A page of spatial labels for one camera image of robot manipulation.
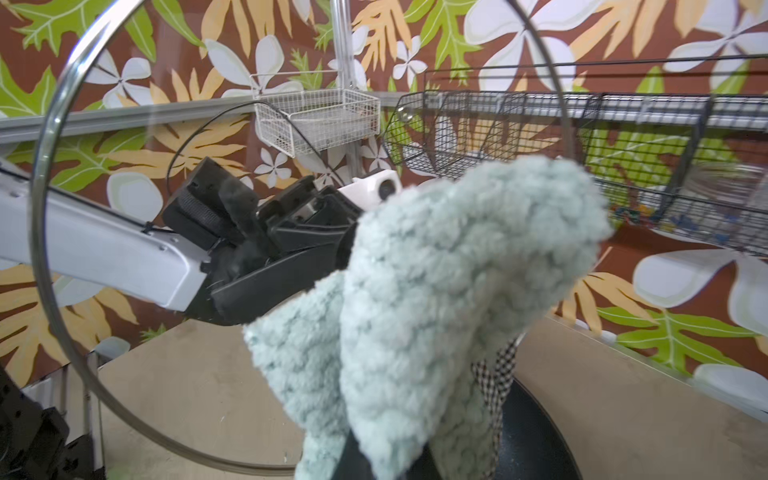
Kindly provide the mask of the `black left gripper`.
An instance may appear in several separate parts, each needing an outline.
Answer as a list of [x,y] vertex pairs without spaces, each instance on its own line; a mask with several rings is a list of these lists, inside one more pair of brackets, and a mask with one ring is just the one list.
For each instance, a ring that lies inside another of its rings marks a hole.
[[219,326],[248,324],[347,266],[362,209],[334,187],[304,177],[268,200],[238,181],[217,193],[241,241],[220,241],[185,310]]

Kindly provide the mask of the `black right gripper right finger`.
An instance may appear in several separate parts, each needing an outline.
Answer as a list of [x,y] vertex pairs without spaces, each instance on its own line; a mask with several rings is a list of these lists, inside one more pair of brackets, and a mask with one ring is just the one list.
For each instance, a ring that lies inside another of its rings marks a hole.
[[404,473],[405,480],[442,480],[439,470],[434,461],[434,457],[426,445],[420,456],[414,461],[409,469]]

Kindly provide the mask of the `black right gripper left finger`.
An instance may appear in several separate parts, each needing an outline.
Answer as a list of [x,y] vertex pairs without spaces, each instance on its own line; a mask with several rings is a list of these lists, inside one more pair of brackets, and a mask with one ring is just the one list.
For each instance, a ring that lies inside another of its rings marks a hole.
[[374,480],[368,458],[362,453],[353,432],[345,440],[340,459],[331,476],[332,480]]

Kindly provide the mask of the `glass lid with steel rim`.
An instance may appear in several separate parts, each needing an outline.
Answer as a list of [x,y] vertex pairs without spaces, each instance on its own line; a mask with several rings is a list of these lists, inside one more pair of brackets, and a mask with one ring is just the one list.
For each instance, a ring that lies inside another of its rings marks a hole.
[[249,476],[286,477],[293,473],[293,468],[290,466],[248,464],[215,457],[173,440],[140,420],[108,391],[81,357],[59,311],[51,284],[51,276],[56,272],[49,268],[45,253],[46,201],[49,193],[54,191],[49,187],[50,172],[71,106],[82,84],[113,35],[135,15],[139,8],[140,3],[137,1],[117,1],[86,30],[64,67],[44,116],[35,148],[34,171],[29,181],[27,207],[28,260],[38,284],[41,304],[54,337],[86,388],[132,429],[164,449],[209,468]]

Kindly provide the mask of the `light green fluffy cloth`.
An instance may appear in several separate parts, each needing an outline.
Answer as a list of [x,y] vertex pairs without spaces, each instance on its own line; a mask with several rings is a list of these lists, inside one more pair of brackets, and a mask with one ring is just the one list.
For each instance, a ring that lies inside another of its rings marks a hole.
[[376,479],[429,454],[443,479],[489,479],[516,341],[593,266],[611,231],[576,162],[484,162],[365,213],[346,268],[245,326],[304,433],[299,479],[330,479],[355,441]]

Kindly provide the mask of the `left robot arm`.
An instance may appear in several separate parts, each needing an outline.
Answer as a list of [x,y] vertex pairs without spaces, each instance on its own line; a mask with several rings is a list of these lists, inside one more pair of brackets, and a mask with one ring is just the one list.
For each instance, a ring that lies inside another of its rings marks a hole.
[[207,159],[171,197],[161,229],[54,190],[45,253],[58,274],[212,324],[247,324],[345,267],[380,184],[317,189],[308,177],[264,203]]

